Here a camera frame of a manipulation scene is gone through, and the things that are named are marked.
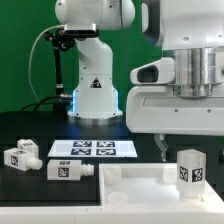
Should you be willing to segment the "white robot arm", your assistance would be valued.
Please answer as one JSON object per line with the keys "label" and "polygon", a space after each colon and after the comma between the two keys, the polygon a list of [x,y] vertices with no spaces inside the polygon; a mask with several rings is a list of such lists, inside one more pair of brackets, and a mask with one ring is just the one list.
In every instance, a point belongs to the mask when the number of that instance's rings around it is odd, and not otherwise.
{"label": "white robot arm", "polygon": [[[224,0],[57,0],[62,46],[76,46],[79,84],[71,120],[103,124],[125,116],[134,133],[224,135]],[[125,111],[112,84],[113,53],[98,35],[142,16],[142,32],[162,49],[159,60],[134,69]]]}

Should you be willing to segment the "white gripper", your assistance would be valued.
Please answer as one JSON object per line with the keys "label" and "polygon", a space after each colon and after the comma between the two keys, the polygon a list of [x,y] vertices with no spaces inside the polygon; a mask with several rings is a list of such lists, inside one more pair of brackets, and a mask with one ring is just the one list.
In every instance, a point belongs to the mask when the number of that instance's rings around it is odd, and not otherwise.
{"label": "white gripper", "polygon": [[158,133],[154,140],[167,161],[164,134],[224,136],[224,84],[206,98],[180,98],[168,85],[132,88],[127,97],[126,124],[134,133]]}

